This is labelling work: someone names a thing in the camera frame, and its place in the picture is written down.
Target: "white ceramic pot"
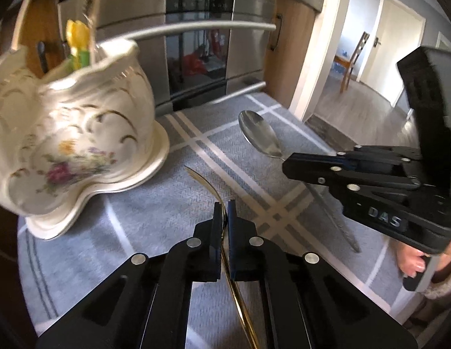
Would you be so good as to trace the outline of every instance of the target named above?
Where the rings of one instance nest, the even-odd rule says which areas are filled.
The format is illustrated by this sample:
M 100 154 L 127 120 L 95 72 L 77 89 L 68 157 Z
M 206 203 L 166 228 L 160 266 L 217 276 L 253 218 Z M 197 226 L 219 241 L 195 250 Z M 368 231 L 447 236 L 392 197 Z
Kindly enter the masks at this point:
M 140 184 L 167 156 L 136 43 L 102 50 L 96 65 L 62 77 L 67 61 L 42 80 L 27 48 L 0 57 L 0 204 L 43 239 L 65 232 L 90 196 Z

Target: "black stripe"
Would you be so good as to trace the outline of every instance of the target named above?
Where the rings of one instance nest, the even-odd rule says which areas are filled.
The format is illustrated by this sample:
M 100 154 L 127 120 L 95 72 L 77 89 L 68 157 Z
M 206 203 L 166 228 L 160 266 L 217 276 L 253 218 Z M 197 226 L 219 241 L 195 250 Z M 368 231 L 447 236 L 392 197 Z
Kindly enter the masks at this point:
M 33 279 L 35 281 L 35 286 L 37 287 L 38 294 L 40 295 L 41 303 L 43 304 L 43 308 L 45 309 L 46 314 L 48 315 L 48 319 L 50 319 L 51 318 L 51 314 L 50 314 L 50 311 L 48 310 L 48 306 L 45 303 L 45 299 L 43 298 L 43 294 L 41 293 L 40 284 L 38 282 L 38 277 L 37 277 L 37 275 L 35 273 L 35 269 L 33 267 L 32 256 L 30 254 L 30 244 L 28 242 L 28 238 L 30 236 L 29 233 L 28 233 L 28 230 L 26 230 L 25 235 L 26 235 L 25 241 L 27 243 L 28 263 L 30 265 L 30 269 L 32 270 Z
M 35 260 L 37 262 L 38 272 L 40 273 L 41 281 L 43 282 L 43 287 L 45 288 L 45 293 L 48 297 L 48 300 L 50 301 L 51 308 L 53 309 L 55 317 L 59 317 L 58 312 L 56 310 L 56 306 L 54 305 L 53 299 L 51 298 L 51 294 L 48 290 L 48 285 L 45 281 L 45 277 L 43 276 L 43 272 L 41 271 L 41 264 L 40 264 L 40 260 L 37 255 L 37 241 L 34 236 L 32 236 L 32 245 L 33 245 L 33 254 L 34 254 Z

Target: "chair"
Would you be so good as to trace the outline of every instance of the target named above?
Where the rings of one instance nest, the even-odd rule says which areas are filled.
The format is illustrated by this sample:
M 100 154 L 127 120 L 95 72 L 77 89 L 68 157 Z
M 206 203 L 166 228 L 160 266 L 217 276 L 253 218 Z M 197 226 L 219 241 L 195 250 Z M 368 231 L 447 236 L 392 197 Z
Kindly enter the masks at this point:
M 343 93 L 344 90 L 348 89 L 348 83 L 350 82 L 350 78 L 352 77 L 353 67 L 356 64 L 356 61 L 359 58 L 359 55 L 361 51 L 364 48 L 364 45 L 369 39 L 369 34 L 365 31 L 363 32 L 363 35 L 361 36 L 361 39 L 358 42 L 358 45 L 356 46 L 355 52 L 353 53 L 350 60 L 347 58 L 341 57 L 339 55 L 336 55 L 334 57 L 334 62 L 337 64 L 340 64 L 345 68 L 345 74 L 343 75 L 342 85 L 340 86 L 340 93 Z

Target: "plaid tablecloth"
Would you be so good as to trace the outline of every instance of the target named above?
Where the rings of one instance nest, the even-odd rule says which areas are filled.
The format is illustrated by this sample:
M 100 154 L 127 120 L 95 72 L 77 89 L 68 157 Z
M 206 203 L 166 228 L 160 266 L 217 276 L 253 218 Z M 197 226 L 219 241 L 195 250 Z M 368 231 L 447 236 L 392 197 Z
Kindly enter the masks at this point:
M 178 111 L 158 119 L 171 149 L 148 182 L 123 193 L 90 199 L 74 226 L 52 241 L 32 237 L 20 219 L 19 271 L 27 307 L 43 332 L 136 252 L 155 256 L 190 237 L 210 219 L 214 198 L 183 169 L 204 175 L 223 199 L 237 201 L 239 216 L 285 251 L 315 251 L 338 272 L 399 320 L 412 294 L 402 289 L 391 240 L 347 219 L 360 243 L 355 254 L 327 220 L 301 182 L 287 179 L 281 161 L 259 154 L 238 126 L 242 110 L 261 114 L 282 141 L 284 153 L 334 154 L 322 140 L 264 93 Z M 324 198 L 340 203 L 319 187 Z M 240 285 L 260 340 L 264 340 L 257 285 Z M 186 348 L 247 348 L 223 276 L 195 283 Z

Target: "gray wall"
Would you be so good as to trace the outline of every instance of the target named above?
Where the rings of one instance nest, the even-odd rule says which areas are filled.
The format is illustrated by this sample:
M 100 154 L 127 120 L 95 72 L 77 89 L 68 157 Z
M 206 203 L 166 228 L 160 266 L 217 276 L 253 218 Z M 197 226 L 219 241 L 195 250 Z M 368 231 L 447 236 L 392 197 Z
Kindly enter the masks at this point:
M 424 36 L 422 39 L 423 45 L 435 47 L 439 31 L 441 31 L 449 41 L 451 41 L 451 23 L 448 22 L 446 18 L 438 13 L 433 7 L 431 7 L 431 5 L 424 0 L 399 1 L 414 9 L 426 19 Z M 380 0 L 350 0 L 337 54 L 341 55 L 343 51 L 346 51 L 348 55 L 351 55 L 361 37 L 361 34 L 364 31 L 371 33 L 376 21 L 379 3 Z M 361 53 L 355 68 L 353 69 L 353 74 L 358 74 L 365 54 L 366 49 L 364 49 Z M 408 112 L 409 106 L 405 93 L 403 93 L 400 97 L 397 106 Z

